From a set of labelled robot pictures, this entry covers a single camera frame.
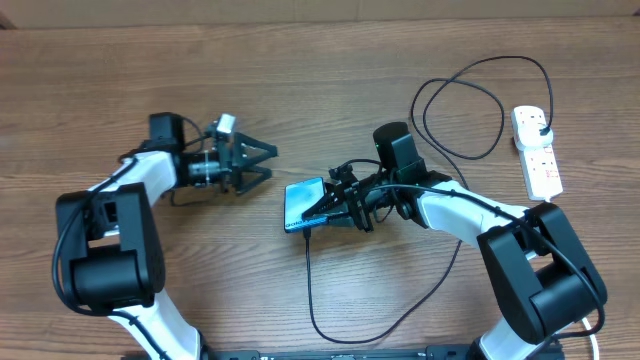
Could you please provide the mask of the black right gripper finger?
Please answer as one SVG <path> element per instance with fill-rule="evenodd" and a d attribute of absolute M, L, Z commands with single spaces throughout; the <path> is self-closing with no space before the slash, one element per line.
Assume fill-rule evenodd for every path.
<path fill-rule="evenodd" d="M 327 214 L 327 225 L 334 227 L 356 227 L 357 221 L 348 212 Z"/>
<path fill-rule="evenodd" d="M 357 188 L 348 184 L 326 184 L 325 190 L 325 194 L 302 213 L 302 219 L 324 216 L 327 220 L 352 220 Z"/>

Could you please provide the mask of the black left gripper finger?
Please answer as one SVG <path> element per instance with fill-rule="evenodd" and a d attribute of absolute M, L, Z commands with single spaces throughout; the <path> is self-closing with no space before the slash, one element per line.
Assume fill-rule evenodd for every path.
<path fill-rule="evenodd" d="M 232 171 L 232 186 L 236 195 L 242 195 L 272 177 L 272 170 L 260 166 L 235 168 Z"/>
<path fill-rule="evenodd" d="M 261 163 L 278 156 L 275 145 L 267 144 L 246 134 L 234 134 L 232 160 L 234 163 Z"/>

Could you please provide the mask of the blue Samsung Galaxy phone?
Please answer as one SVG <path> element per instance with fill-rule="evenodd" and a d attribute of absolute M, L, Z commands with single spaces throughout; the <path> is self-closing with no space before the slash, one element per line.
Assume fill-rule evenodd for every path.
<path fill-rule="evenodd" d="M 287 185 L 284 193 L 284 231 L 294 233 L 328 223 L 325 215 L 303 218 L 303 213 L 325 195 L 322 177 Z"/>

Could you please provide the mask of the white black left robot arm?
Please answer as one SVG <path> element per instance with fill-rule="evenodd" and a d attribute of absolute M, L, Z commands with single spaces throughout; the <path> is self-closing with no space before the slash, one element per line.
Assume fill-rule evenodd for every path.
<path fill-rule="evenodd" d="M 152 208 L 186 187 L 244 194 L 272 175 L 263 162 L 276 146 L 235 131 L 222 114 L 198 130 L 196 151 L 171 112 L 149 117 L 149 137 L 121 156 L 121 166 L 93 187 L 61 195 L 52 283 L 71 311 L 122 326 L 149 359 L 211 359 L 202 333 L 181 315 L 165 289 L 166 267 Z"/>

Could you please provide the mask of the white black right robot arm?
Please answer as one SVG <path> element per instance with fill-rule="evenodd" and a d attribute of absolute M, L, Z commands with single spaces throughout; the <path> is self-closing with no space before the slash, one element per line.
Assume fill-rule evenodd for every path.
<path fill-rule="evenodd" d="M 408 126 L 373 133 L 378 170 L 359 179 L 351 162 L 285 189 L 284 229 L 319 226 L 370 232 L 381 208 L 454 236 L 481 253 L 502 314 L 469 345 L 430 346 L 430 359 L 561 359 L 560 340 L 587 338 L 605 320 L 606 286 L 564 212 L 543 202 L 507 205 L 430 170 Z"/>

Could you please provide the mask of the white charger plug adapter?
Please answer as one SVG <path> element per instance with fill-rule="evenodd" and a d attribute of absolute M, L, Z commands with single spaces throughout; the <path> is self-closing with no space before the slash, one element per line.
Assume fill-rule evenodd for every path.
<path fill-rule="evenodd" d="M 514 128 L 514 142 L 519 151 L 543 148 L 551 145 L 553 140 L 553 131 L 543 124 L 517 123 Z"/>

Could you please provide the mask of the white power strip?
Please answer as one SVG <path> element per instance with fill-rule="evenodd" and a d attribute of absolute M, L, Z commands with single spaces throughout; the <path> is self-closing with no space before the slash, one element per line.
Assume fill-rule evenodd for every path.
<path fill-rule="evenodd" d="M 513 139 L 514 128 L 517 123 L 527 125 L 537 123 L 547 127 L 544 111 L 535 106 L 522 105 L 515 107 L 511 112 L 510 118 Z M 553 197 L 563 192 L 552 144 L 534 150 L 518 150 L 518 153 L 530 200 L 550 202 Z"/>

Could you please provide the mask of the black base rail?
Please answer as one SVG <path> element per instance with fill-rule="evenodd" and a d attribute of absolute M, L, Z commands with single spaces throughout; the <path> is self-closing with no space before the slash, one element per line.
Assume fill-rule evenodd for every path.
<path fill-rule="evenodd" d="M 208 360 L 473 360 L 485 359 L 476 344 L 431 345 L 424 349 L 296 351 L 260 353 L 257 350 L 213 351 Z"/>

